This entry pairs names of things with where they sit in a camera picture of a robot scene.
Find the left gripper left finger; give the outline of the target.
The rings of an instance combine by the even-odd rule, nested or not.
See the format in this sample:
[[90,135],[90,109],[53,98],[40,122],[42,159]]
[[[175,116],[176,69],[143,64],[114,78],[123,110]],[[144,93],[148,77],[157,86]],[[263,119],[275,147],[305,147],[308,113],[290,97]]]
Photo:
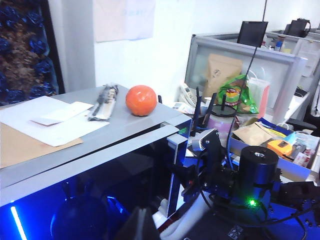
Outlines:
[[145,209],[136,207],[117,233],[118,240],[140,240],[142,237]]

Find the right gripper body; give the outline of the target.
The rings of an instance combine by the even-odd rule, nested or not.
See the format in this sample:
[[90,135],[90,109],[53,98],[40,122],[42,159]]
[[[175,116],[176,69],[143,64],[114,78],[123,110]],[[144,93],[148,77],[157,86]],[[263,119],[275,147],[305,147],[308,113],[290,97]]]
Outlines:
[[203,170],[199,175],[200,189],[222,198],[231,198],[237,172],[224,167],[226,150],[221,145],[217,129],[207,129],[197,135],[197,151],[201,152]]

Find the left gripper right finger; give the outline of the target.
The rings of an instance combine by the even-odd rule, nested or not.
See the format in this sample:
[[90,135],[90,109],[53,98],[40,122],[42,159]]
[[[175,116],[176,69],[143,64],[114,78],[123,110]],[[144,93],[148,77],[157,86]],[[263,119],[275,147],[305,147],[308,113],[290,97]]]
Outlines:
[[145,240],[159,240],[160,233],[156,228],[155,222],[153,220],[152,212],[149,208],[145,209],[144,217],[144,239]]

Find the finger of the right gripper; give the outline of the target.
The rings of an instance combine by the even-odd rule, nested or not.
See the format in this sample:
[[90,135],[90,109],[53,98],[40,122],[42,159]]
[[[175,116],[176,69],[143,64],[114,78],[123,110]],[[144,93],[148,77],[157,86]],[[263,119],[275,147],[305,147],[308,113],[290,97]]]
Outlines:
[[197,183],[197,170],[194,164],[188,167],[175,165],[174,174],[178,177],[183,187],[195,186]]
[[193,200],[199,195],[199,188],[197,186],[188,186],[182,191],[183,201],[185,203]]

